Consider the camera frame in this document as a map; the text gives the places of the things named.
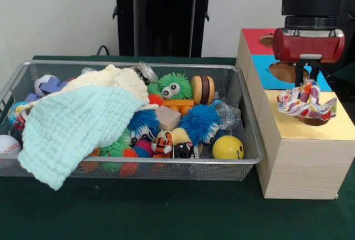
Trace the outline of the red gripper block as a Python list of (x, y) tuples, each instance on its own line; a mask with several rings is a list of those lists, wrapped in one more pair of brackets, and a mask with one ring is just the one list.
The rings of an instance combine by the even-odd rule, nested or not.
[[(275, 59), (295, 64), (295, 87), (303, 85), (304, 63), (299, 60), (319, 60), (336, 63), (345, 47), (345, 36), (335, 30), (291, 30), (277, 28), (273, 35), (272, 49)], [(317, 81), (320, 64), (311, 63), (309, 78)]]

